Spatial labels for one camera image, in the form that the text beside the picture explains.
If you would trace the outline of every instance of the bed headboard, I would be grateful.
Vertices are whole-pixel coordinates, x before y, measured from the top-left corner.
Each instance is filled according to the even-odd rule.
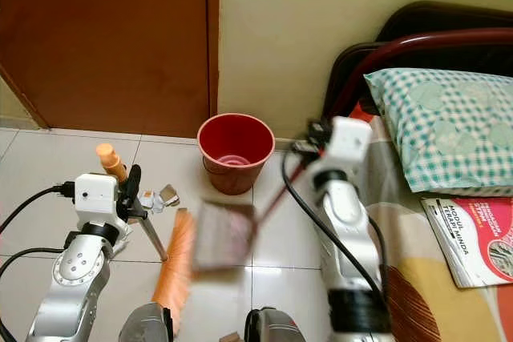
[[[439,31],[425,32],[426,21]],[[467,30],[450,29],[460,25]],[[470,28],[483,26],[494,28]],[[421,33],[401,35],[412,31]],[[347,116],[362,96],[370,98],[362,75],[382,68],[440,68],[513,76],[513,13],[416,2],[396,12],[378,37],[395,35],[400,37],[392,42],[358,44],[338,56],[326,91],[323,117]]]

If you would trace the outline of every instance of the book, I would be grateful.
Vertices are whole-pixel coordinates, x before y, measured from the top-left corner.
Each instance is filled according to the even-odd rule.
[[[460,288],[513,283],[513,199],[421,199]]]

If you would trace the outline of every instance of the pillow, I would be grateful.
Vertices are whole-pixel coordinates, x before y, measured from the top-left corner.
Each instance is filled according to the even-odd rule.
[[[513,195],[513,78],[390,68],[365,79],[413,192]]]

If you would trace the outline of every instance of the wooden door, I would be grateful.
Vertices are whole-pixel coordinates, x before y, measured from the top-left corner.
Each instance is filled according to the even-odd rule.
[[[206,0],[0,0],[2,76],[49,127],[196,135]]]

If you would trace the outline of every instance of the black cable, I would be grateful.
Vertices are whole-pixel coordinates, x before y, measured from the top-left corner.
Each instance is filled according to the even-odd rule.
[[[47,188],[47,189],[45,189],[43,191],[40,191],[37,194],[32,195],[29,199],[27,199],[25,202],[20,204],[16,208],[16,210],[14,210],[12,212],[12,214],[9,215],[7,217],[7,219],[2,224],[0,224],[0,234],[3,233],[3,231],[6,229],[7,225],[16,217],[16,215],[18,215],[19,212],[21,210],[23,210],[26,206],[28,206],[30,203],[34,202],[37,198],[40,198],[40,197],[42,197],[45,194],[49,194],[51,192],[60,192],[61,189],[62,189],[61,186],[53,186],[53,187]]]
[[[376,300],[381,301],[386,307],[386,300],[382,296],[382,292],[379,290],[379,287],[376,285],[372,277],[369,275],[367,270],[358,262],[358,260],[351,254],[344,244],[337,238],[337,236],[322,222],[322,220],[317,216],[317,214],[310,208],[310,206],[301,198],[301,196],[297,193],[296,189],[292,186],[289,177],[287,176],[286,171],[286,161],[287,156],[291,152],[293,148],[293,142],[289,146],[289,148],[283,154],[281,158],[281,177],[285,183],[285,187],[289,190],[290,195],[296,200],[297,204],[303,209],[303,211],[310,217],[310,219],[328,236],[328,238],[337,246],[337,248],[345,255],[345,257],[353,264],[353,266],[357,269],[357,271],[362,275],[362,277],[369,284]]]
[[[369,223],[374,228],[376,236],[378,237],[379,248],[382,250],[382,291],[385,301],[388,302],[388,260],[386,258],[386,245],[385,237],[378,224],[374,219],[369,216]]]
[[[17,258],[20,256],[23,256],[25,254],[30,254],[32,252],[52,252],[55,254],[60,254],[64,250],[62,248],[46,248],[46,247],[34,247],[34,248],[27,248],[26,250],[17,252],[13,256],[11,256],[1,267],[0,267],[0,279],[2,278],[2,275],[4,271],[9,267],[10,264],[12,264]],[[6,325],[3,324],[2,318],[0,318],[0,336],[4,339],[5,342],[16,342],[16,339],[13,337],[13,335],[10,333],[10,331],[6,328]]]

